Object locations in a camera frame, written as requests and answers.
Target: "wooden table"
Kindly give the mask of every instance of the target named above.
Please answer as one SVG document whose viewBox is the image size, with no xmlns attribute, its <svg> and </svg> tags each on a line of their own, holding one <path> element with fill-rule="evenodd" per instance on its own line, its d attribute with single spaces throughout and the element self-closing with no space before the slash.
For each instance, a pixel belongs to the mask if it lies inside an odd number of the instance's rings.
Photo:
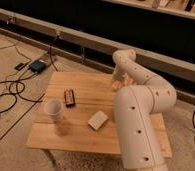
<svg viewBox="0 0 195 171">
<path fill-rule="evenodd" d="M 113 117 L 114 92 L 110 89 L 110 74 L 55 72 L 49 82 L 27 141 L 27 147 L 47 150 L 67 150 L 93 153 L 120 154 L 116 125 Z M 55 123 L 44 114 L 43 108 L 50 99 L 64 101 L 64 90 L 72 88 L 76 106 L 64 108 L 64 118 Z M 98 131 L 87 121 L 97 111 L 108 115 L 109 121 Z M 166 128 L 161 114 L 151 116 L 165 157 L 171 157 Z"/>
</svg>

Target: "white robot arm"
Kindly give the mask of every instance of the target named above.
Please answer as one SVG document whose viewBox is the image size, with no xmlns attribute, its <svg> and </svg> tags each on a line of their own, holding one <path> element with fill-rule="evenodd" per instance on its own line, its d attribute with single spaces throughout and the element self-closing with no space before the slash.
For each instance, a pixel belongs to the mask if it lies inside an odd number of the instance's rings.
<svg viewBox="0 0 195 171">
<path fill-rule="evenodd" d="M 115 95 L 117 125 L 123 165 L 128 170 L 168 171 L 150 120 L 150 114 L 171 108 L 174 87 L 161 76 L 134 62 L 134 50 L 118 50 L 113 79 L 124 81 L 127 73 L 137 85 L 121 88 Z"/>
</svg>

